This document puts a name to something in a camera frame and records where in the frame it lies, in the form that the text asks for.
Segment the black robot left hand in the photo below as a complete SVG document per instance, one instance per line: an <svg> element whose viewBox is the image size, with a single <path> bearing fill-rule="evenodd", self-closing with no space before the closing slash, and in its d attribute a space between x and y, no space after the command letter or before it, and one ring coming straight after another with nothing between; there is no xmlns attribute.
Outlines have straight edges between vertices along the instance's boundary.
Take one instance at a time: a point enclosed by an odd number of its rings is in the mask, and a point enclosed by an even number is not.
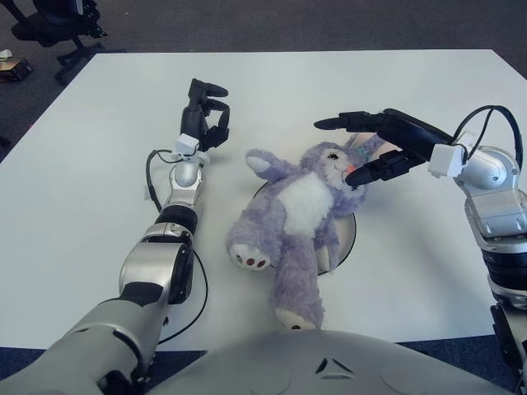
<svg viewBox="0 0 527 395"><path fill-rule="evenodd" d="M219 147L229 137L230 107L216 100L216 97L228 96L228 90L212 84L193 79L189 88L189 104L184 108L180 124L180 133L198 141L197 150L207 152L210 148ZM221 113L218 124L209 127L207 117L212 111Z"/></svg>

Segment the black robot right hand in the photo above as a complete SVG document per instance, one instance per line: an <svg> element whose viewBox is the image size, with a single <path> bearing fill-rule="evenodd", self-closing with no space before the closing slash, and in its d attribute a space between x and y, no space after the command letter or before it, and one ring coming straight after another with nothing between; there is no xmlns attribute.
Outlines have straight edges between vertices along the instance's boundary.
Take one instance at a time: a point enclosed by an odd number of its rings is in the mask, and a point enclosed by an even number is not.
<svg viewBox="0 0 527 395"><path fill-rule="evenodd" d="M319 120L314 126L322 130L343 128L347 132L373 132L397 147L350 172L345 182L352 187L406 174L413 167L430 161L435 145L450 145L454 141L439 128L396 109L385 109L378 114L366 111L340 113L335 118Z"/></svg>

